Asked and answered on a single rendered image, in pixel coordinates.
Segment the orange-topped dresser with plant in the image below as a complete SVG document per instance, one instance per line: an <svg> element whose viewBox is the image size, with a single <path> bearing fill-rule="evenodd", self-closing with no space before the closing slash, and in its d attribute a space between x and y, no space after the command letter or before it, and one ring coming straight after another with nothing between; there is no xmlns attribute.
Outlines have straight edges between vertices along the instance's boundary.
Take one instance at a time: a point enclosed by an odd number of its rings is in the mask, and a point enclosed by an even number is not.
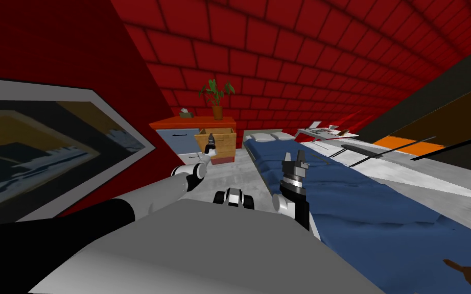
<svg viewBox="0 0 471 294"><path fill-rule="evenodd" d="M170 149L185 163L198 159L200 148L194 138L200 129L233 128L236 133L236 122L231 117L223 116L221 100L235 94L234 87L227 81L219 87L216 80L209 80L198 91L198 97L210 103L213 116L191 117L189 113L181 112L179 117L171 117L151 123L150 126L161 136ZM234 157L223 157L211 160L213 165L233 163Z"/></svg>

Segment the grey-framed wall picture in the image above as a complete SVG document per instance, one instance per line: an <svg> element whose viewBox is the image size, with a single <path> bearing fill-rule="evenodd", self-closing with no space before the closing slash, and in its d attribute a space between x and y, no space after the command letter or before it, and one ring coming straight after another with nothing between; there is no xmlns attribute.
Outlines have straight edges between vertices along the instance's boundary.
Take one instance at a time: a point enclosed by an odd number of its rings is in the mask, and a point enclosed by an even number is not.
<svg viewBox="0 0 471 294"><path fill-rule="evenodd" d="M0 224L59 215L153 149L94 90L0 79Z"/></svg>

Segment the white desk with clutter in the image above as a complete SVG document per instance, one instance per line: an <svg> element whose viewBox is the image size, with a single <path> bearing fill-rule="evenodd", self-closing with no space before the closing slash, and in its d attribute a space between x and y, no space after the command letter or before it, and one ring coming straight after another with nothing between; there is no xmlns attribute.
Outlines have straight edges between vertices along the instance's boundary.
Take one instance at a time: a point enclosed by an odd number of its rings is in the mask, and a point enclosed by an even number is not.
<svg viewBox="0 0 471 294"><path fill-rule="evenodd" d="M300 134L304 134L307 137L313 139L312 142L318 140L335 140L342 138L355 138L358 137L358 134L353 134L350 131L339 131L337 126L330 125L328 128L318 128L320 121L315 121L310 128L298 129L294 138L297 139Z"/></svg>

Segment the open wooden drawer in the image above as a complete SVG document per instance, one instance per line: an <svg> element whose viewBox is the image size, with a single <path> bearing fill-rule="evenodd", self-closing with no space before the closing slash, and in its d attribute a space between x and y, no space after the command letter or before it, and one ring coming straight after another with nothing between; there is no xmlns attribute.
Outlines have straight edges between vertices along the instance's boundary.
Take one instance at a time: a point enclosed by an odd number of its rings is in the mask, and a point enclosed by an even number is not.
<svg viewBox="0 0 471 294"><path fill-rule="evenodd" d="M217 155L213 159L223 157L234 157L236 150L236 133L233 128L210 128L200 129L200 131L194 135L194 138L200 148L200 151L204 153L210 133L213 134Z"/></svg>

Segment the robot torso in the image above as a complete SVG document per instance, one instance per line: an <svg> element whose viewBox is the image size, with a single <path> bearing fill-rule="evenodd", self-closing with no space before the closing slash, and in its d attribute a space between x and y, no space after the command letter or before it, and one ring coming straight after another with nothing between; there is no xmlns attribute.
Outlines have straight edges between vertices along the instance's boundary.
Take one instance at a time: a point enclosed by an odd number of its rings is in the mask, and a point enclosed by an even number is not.
<svg viewBox="0 0 471 294"><path fill-rule="evenodd" d="M384 294L295 219L194 199L95 240L32 292Z"/></svg>

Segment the bed with blue cover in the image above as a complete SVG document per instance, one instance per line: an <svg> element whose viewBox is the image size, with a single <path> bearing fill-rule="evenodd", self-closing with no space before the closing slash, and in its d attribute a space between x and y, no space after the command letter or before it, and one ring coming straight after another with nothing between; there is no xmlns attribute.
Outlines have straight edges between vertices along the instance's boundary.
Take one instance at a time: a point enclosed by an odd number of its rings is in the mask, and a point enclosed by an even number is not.
<svg viewBox="0 0 471 294"><path fill-rule="evenodd" d="M294 140L244 146L272 194L285 153L305 152L322 242L385 294L471 294L470 228Z"/></svg>

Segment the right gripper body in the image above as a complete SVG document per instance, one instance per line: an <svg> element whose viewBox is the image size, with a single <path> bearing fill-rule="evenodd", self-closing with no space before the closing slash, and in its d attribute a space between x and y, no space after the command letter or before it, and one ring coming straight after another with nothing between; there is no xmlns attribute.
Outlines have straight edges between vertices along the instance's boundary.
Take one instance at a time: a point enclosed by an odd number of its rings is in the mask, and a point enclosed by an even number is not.
<svg viewBox="0 0 471 294"><path fill-rule="evenodd" d="M283 161L282 172L284 178L290 178L292 180L301 180L306 177L306 171L310 165L302 161Z"/></svg>

